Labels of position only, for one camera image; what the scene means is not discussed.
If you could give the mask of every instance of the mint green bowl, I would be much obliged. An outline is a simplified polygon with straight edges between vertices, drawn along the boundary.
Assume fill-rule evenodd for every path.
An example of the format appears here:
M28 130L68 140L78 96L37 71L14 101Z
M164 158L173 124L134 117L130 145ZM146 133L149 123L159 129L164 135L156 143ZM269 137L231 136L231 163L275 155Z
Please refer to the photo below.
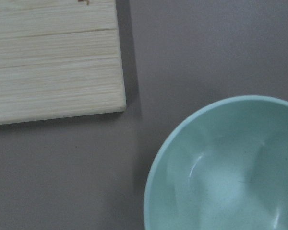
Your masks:
M240 96L167 138L144 196L146 230L288 230L288 102Z

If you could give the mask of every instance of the wooden board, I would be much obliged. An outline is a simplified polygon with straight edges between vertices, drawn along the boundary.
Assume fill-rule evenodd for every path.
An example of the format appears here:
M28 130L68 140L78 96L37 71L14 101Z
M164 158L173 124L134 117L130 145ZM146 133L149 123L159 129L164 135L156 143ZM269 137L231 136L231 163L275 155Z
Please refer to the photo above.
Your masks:
M0 124L125 107L114 0L0 0Z

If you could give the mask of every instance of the gray surface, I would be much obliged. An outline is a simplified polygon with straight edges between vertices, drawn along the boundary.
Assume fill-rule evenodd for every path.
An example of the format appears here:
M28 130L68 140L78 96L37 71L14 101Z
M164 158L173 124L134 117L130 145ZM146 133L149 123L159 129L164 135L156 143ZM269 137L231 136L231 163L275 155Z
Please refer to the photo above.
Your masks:
M288 100L288 1L117 7L127 110L0 126L0 230L143 230L148 170L176 125L235 95Z

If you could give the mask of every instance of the bowl rim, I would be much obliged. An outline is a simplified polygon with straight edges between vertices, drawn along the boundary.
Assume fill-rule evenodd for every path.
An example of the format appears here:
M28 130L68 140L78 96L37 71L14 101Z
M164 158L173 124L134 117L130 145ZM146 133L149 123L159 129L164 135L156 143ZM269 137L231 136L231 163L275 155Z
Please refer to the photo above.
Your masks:
M288 101L278 99L275 97L270 96L260 96L260 95L243 95L243 96L235 96L226 98L214 103L211 103L199 110L197 110L195 113L188 116L186 119L184 119L166 138L166 140L161 145L159 151L157 152L155 159L152 163L152 166L149 170L149 174L146 181L145 191L144 191L144 205L143 205L143 213L144 213L144 226L146 230L149 230L150 228L150 220L149 220L149 200L150 200L150 191L152 187L152 182L154 175L156 173L156 169L159 165L159 162L165 153L166 149L168 148L169 144L172 142L172 140L181 132L183 128L185 128L191 121L199 117L200 115L206 113L209 110L212 110L214 108L217 108L219 106L233 103L233 102L242 102L242 101L263 101L263 102L272 102L279 105L283 105L288 107Z

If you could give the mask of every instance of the bowl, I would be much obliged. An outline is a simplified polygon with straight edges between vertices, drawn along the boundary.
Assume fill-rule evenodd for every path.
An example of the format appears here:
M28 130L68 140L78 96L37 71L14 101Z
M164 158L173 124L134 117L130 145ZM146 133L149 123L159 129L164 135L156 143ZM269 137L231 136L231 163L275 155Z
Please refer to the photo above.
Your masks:
M166 139L144 195L146 230L288 230L288 102L225 99Z

